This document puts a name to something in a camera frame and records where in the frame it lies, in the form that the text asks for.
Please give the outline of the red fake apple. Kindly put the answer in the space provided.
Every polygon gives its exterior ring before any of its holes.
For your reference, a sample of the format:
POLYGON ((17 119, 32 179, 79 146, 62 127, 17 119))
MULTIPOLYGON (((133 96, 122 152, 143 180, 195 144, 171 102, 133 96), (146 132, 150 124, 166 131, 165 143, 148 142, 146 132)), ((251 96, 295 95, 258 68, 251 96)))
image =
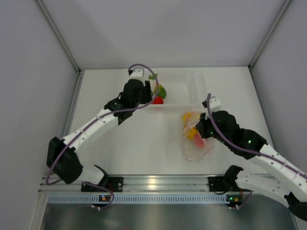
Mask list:
POLYGON ((152 104, 164 104, 164 100, 162 97, 157 96, 152 102, 152 104))

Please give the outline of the green fake avocado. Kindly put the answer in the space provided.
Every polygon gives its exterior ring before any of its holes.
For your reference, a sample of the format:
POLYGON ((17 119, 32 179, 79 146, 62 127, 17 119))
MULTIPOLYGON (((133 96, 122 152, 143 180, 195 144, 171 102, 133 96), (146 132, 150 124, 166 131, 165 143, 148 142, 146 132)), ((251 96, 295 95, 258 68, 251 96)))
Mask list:
POLYGON ((167 95, 166 90, 161 84, 159 84, 158 86, 155 86, 153 92, 154 94, 157 94, 157 96, 161 97, 162 99, 166 98, 166 95, 167 95))

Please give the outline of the pink fake peach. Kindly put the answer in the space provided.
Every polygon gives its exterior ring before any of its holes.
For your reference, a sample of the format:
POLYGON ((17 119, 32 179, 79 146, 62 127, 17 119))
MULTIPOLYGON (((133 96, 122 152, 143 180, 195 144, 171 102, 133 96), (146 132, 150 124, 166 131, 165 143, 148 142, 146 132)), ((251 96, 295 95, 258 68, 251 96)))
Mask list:
POLYGON ((203 149, 206 147, 205 141, 201 138, 199 134, 193 139, 193 143, 199 149, 203 149))

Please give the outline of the clear zip top bag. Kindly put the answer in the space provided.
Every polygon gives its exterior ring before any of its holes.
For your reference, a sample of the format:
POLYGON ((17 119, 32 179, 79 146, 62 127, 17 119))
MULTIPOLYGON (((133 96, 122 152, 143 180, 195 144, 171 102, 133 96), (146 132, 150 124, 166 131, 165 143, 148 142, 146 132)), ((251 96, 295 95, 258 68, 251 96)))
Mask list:
POLYGON ((180 147, 183 157, 188 161, 201 161, 214 151, 214 139, 202 138, 196 129, 200 115, 199 111, 188 111, 181 117, 183 129, 180 147))

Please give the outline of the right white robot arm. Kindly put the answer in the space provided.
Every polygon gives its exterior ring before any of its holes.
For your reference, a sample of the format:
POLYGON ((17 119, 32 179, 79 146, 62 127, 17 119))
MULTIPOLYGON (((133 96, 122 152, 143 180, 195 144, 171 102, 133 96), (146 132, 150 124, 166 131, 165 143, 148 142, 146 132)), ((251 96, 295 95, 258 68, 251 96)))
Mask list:
POLYGON ((202 113, 196 129, 202 138, 216 139, 272 176, 265 178, 232 165, 224 174, 227 189, 242 188, 261 194, 284 205, 297 218, 307 219, 307 174, 279 154, 265 138, 241 128, 227 111, 202 113))

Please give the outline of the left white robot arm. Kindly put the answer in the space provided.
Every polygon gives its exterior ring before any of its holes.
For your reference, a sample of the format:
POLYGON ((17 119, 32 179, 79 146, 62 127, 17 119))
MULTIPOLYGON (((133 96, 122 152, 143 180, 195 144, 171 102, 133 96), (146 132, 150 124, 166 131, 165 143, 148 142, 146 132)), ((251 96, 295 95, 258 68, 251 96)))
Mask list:
POLYGON ((148 80, 130 79, 118 97, 109 101, 88 123, 73 133, 54 137, 48 145, 47 166, 61 181, 91 183, 97 191, 108 187, 108 174, 100 166, 84 166, 81 158, 86 149, 106 132, 122 124, 137 109, 152 102, 152 90, 148 80))

